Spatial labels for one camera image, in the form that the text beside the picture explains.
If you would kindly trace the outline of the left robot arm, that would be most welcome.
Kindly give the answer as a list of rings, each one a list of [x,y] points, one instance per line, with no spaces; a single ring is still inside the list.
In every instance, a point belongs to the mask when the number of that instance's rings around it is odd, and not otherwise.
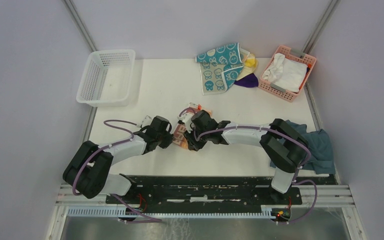
[[[127,204],[134,202],[138,191],[127,176],[111,174],[111,167],[132,157],[142,156],[160,147],[166,149],[173,141],[172,124],[155,116],[139,125],[138,131],[125,129],[128,137],[107,144],[83,142],[64,170],[62,179],[71,185],[75,196],[92,199],[100,193],[117,194]]]

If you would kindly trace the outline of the cream rabbit text towel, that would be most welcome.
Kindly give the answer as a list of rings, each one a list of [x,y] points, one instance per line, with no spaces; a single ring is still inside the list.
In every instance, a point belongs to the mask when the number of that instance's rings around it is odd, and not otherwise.
[[[209,113],[210,116],[212,116],[213,111],[209,108],[202,107],[200,104],[196,104],[193,102],[190,102],[185,110],[181,111],[181,114],[193,114],[196,112],[199,112],[200,110],[205,110]],[[187,128],[184,124],[177,123],[174,128],[173,132],[173,140],[172,143],[180,148],[183,148],[185,150],[188,150],[188,142],[186,138],[184,137],[184,133],[187,131]]]

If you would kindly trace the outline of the teal bunny pattern towel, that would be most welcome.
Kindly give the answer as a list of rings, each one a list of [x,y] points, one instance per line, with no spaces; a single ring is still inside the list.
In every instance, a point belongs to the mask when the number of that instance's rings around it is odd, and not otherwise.
[[[215,95],[228,91],[238,80],[250,52],[238,42],[222,45],[195,57],[199,64],[202,94]]]

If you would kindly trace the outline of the yellow cloth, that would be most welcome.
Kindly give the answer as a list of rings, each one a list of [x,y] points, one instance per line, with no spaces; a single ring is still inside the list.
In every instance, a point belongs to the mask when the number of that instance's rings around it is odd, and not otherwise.
[[[258,59],[255,57],[254,54],[250,53],[246,58],[245,62],[243,63],[243,68],[237,78],[237,81],[252,74],[258,67],[258,64],[259,64]]]

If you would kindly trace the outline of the white plastic basket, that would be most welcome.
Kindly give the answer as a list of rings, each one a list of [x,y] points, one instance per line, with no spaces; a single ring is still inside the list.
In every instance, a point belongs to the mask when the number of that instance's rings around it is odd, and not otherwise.
[[[131,101],[136,52],[110,49],[89,54],[76,101],[91,107],[124,107]]]

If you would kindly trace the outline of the dark teal cloth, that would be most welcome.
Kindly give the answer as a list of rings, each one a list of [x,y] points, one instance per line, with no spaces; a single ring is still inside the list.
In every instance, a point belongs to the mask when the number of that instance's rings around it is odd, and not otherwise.
[[[302,167],[303,170],[320,174],[335,174],[334,151],[328,133],[324,129],[307,131],[306,124],[299,124],[290,120],[285,122],[297,131],[307,142],[311,158]]]

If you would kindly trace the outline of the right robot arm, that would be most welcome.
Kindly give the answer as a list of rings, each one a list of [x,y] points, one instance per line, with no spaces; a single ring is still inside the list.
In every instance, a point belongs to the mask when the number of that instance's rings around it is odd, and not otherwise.
[[[191,151],[202,149],[208,142],[262,148],[275,166],[268,191],[269,199],[275,204],[282,204],[289,198],[289,188],[311,158],[305,138],[280,118],[266,125],[242,125],[228,120],[217,122],[205,110],[184,110],[179,114],[178,122],[186,128],[183,136]]]

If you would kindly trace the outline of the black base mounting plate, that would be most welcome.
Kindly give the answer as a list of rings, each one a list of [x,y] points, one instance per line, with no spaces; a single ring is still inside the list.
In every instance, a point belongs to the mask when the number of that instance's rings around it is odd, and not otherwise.
[[[304,206],[306,182],[286,193],[270,187],[270,177],[129,175],[132,186],[121,199],[146,214],[260,214],[268,206]]]

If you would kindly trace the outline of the white cloth in basket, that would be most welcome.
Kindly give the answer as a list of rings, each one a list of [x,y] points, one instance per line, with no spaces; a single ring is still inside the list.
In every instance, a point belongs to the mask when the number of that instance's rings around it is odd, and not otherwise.
[[[289,60],[282,53],[276,53],[272,62],[262,74],[262,79],[290,92],[298,93],[308,66]]]

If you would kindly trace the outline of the purple cloth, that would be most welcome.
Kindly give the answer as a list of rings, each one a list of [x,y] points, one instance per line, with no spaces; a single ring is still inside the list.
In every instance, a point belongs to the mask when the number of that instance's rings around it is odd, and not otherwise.
[[[234,84],[245,88],[256,88],[259,86],[259,80],[254,73],[250,73],[236,80]]]

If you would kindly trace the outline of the pink plastic basket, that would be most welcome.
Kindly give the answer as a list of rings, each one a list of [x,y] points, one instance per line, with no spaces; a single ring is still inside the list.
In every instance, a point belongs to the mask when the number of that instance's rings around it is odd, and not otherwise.
[[[280,45],[259,77],[258,88],[292,103],[304,91],[317,58]]]

